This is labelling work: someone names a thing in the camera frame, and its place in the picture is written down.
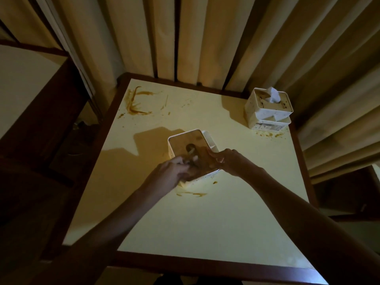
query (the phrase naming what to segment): hand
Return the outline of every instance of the hand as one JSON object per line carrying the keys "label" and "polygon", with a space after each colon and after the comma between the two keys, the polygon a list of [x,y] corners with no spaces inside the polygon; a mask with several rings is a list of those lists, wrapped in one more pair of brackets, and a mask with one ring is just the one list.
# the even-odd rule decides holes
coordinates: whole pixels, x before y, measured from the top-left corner
{"label": "hand", "polygon": [[258,176],[267,174],[263,168],[256,166],[235,149],[225,149],[219,153],[212,152],[211,149],[208,149],[207,152],[216,160],[213,166],[233,176],[245,179],[246,177],[255,175],[255,173],[257,173]]}
{"label": "hand", "polygon": [[183,163],[181,156],[159,164],[145,179],[141,188],[152,190],[163,197],[169,193],[182,179],[189,179],[196,174],[196,169]]}

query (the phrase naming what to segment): tissue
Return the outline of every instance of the tissue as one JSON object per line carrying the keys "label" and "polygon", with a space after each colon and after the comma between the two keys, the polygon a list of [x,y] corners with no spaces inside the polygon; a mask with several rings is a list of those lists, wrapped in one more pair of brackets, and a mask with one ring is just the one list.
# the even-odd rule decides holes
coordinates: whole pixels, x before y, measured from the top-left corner
{"label": "tissue", "polygon": [[279,103],[281,101],[280,94],[275,88],[269,87],[268,89],[266,89],[266,92],[270,95],[269,98],[265,99],[269,103]]}

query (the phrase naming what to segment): wooden table edge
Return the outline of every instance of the wooden table edge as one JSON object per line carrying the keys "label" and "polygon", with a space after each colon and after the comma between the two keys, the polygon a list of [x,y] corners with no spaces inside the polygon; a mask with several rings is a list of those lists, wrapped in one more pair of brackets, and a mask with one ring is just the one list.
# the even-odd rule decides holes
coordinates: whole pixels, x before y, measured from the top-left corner
{"label": "wooden table edge", "polygon": [[[87,182],[91,176],[92,170],[96,164],[96,161],[102,150],[103,144],[107,138],[108,132],[111,128],[113,120],[117,114],[117,110],[119,109],[120,103],[131,79],[154,82],[169,86],[177,86],[180,88],[192,89],[208,93],[233,96],[237,98],[247,98],[247,96],[244,96],[244,93],[240,92],[223,91],[203,86],[174,82],[165,79],[156,79],[144,75],[124,73],[120,78],[120,84],[116,95],[106,113],[99,133],[93,143],[89,161],[84,166],[81,177],[78,180],[76,186],[73,188],[73,192],[69,196],[62,214],[56,222],[50,234],[47,245],[41,254],[40,259],[42,260],[52,260],[69,248],[67,245],[62,245],[63,240],[69,229],[76,208],[86,188]],[[293,124],[291,124],[289,127],[309,202],[313,206],[317,207],[318,204],[316,202],[315,192],[311,185],[310,177],[307,173],[305,160],[303,158],[301,146],[299,145],[296,130]],[[172,272],[188,276],[231,277],[245,281],[324,284],[320,274],[314,269],[153,255],[134,252],[117,251],[115,258],[110,266],[140,268],[158,273]]]}

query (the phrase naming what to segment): forearm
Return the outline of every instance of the forearm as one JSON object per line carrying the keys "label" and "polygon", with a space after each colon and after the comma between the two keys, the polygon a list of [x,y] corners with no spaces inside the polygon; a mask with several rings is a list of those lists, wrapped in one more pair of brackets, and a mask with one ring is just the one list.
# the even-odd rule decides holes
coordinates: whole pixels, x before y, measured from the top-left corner
{"label": "forearm", "polygon": [[31,284],[94,284],[129,231],[161,198],[157,194],[146,194],[147,190],[136,190]]}
{"label": "forearm", "polygon": [[380,279],[380,257],[333,220],[270,176],[251,174],[242,178],[256,190],[289,238],[328,282]]}

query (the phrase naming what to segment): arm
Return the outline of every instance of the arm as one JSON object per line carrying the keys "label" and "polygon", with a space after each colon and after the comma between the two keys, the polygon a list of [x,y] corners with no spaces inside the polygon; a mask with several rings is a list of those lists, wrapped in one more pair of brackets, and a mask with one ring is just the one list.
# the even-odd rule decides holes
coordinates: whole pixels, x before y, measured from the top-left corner
{"label": "arm", "polygon": [[181,157],[159,164],[140,188],[30,284],[94,284],[129,231],[189,172]]}
{"label": "arm", "polygon": [[236,150],[209,154],[216,158],[216,167],[252,186],[289,238],[329,284],[379,283],[380,256],[333,220]]}

